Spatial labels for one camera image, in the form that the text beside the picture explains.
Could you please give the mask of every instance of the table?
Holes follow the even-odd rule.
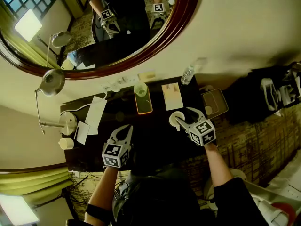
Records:
[[[176,82],[179,83],[184,108],[167,111],[161,86]],[[180,77],[151,82],[147,85],[153,106],[153,112],[149,114],[138,115],[133,87],[124,88],[117,93],[108,93],[106,98],[108,102],[98,127],[98,135],[88,135],[85,145],[74,141],[75,148],[64,151],[69,171],[103,171],[101,154],[104,143],[115,129],[127,124],[134,127],[131,140],[133,144],[131,153],[134,155],[122,170],[151,170],[205,153],[204,148],[197,147],[190,141],[183,129],[177,132],[176,128],[169,124],[169,117],[174,111],[181,111],[185,115],[188,113],[186,107],[205,111],[195,77],[189,85],[182,85]],[[91,103],[92,99],[93,96],[90,96],[68,102],[61,106],[61,112],[78,109]],[[88,110],[89,106],[86,106],[72,113],[79,121],[85,121]]]

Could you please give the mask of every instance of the white cup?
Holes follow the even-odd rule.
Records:
[[[70,150],[74,147],[74,141],[72,138],[62,138],[60,139],[59,144],[63,150]]]
[[[63,70],[73,70],[74,69],[74,64],[69,60],[66,59],[61,67]]]

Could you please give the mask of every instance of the lamp arm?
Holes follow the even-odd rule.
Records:
[[[39,92],[40,89],[36,89],[34,91],[34,94],[35,94],[35,97],[36,97],[36,104],[37,104],[37,111],[38,111],[38,119],[39,119],[39,125],[42,129],[42,132],[43,134],[45,134],[45,130],[43,129],[42,126],[45,126],[45,127],[56,127],[56,128],[65,128],[64,125],[62,124],[58,124],[58,123],[43,123],[41,122],[41,119],[40,119],[40,113],[39,113],[39,106],[38,106],[38,92]]]
[[[37,104],[37,111],[38,111],[39,125],[40,125],[40,127],[41,127],[41,129],[42,129],[43,134],[45,134],[45,131],[44,131],[42,125],[41,125],[40,113],[39,113],[39,106],[38,106],[38,92],[39,92],[39,90],[40,90],[40,89],[36,89],[36,90],[34,91],[34,95],[35,95],[35,97],[36,97],[36,104]]]

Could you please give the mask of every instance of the curtain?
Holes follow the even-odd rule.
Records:
[[[27,42],[21,38],[17,31],[14,30],[16,21],[3,1],[0,2],[0,18],[0,29],[5,40],[30,61],[46,66],[47,55],[33,42]],[[49,67],[60,68],[51,58],[48,59],[48,62],[50,64]]]
[[[34,203],[70,185],[67,167],[0,175],[0,194],[23,196],[27,203]]]

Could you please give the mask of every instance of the black sleeve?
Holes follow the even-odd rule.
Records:
[[[241,178],[214,188],[218,225],[268,226]]]

